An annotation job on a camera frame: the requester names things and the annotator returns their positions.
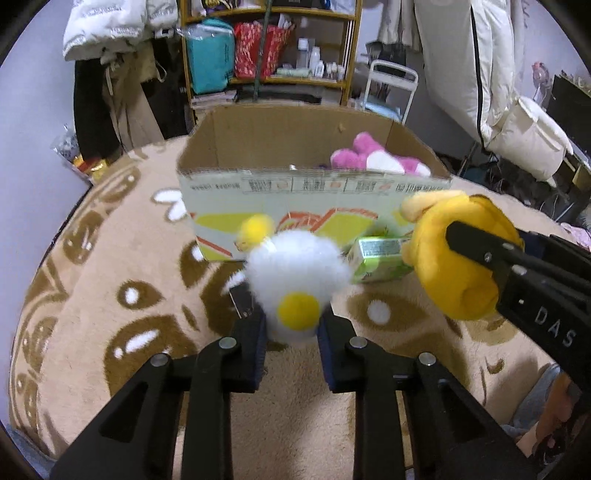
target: cardboard box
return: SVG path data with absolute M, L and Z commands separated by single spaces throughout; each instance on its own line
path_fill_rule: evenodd
M 393 154 L 420 159 L 438 178 L 319 168 L 363 131 Z M 347 249 L 362 235 L 408 233 L 412 225 L 399 214 L 402 200 L 449 188 L 445 166 L 406 127 L 374 113 L 325 106 L 215 108 L 189 138 L 177 171 L 210 261 L 245 258 L 236 234 L 255 213 L 270 215 L 278 230 L 308 229 Z

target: white bottle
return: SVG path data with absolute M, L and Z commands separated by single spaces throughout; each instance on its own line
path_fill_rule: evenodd
M 317 79 L 321 79 L 324 76 L 324 62 L 320 60 L 314 69 L 314 77 Z
M 314 73 L 316 71 L 316 66 L 320 61 L 320 47 L 313 47 L 312 53 L 310 55 L 310 70 Z
M 308 39 L 307 38 L 298 38 L 297 50 L 298 50 L 297 62 L 295 63 L 295 67 L 297 69 L 308 68 Z

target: fluffy rug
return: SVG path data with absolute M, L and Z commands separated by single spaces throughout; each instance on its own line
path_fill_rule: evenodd
M 31 284 L 14 340 L 10 414 L 12 425 L 52 456 L 151 355 L 190 355 L 231 329 L 228 282 L 241 265 L 203 261 L 175 173 L 184 143 L 151 145 L 119 160 Z M 489 196 L 519 228 L 568 238 L 511 197 L 461 179 L 452 188 Z M 499 316 L 445 318 L 413 274 L 351 286 L 333 308 L 391 352 L 433 352 L 500 423 L 550 361 Z M 260 391 L 232 399 L 236 478 L 349 479 L 352 395 L 329 393 L 314 345 L 269 347 Z

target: white plush toy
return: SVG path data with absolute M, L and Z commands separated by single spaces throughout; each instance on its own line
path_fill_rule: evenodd
M 238 241 L 251 247 L 245 276 L 267 318 L 268 338 L 302 343 L 316 335 L 323 310 L 352 272 L 332 240 L 299 230 L 273 235 L 271 226 L 264 215 L 242 226 Z

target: pink and white stuffed animal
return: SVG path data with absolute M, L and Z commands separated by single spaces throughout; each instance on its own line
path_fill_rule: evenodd
M 341 148 L 330 156 L 333 168 L 345 170 L 387 171 L 430 177 L 431 170 L 414 157 L 395 157 L 377 143 L 367 132 L 361 132 L 353 140 L 353 150 Z

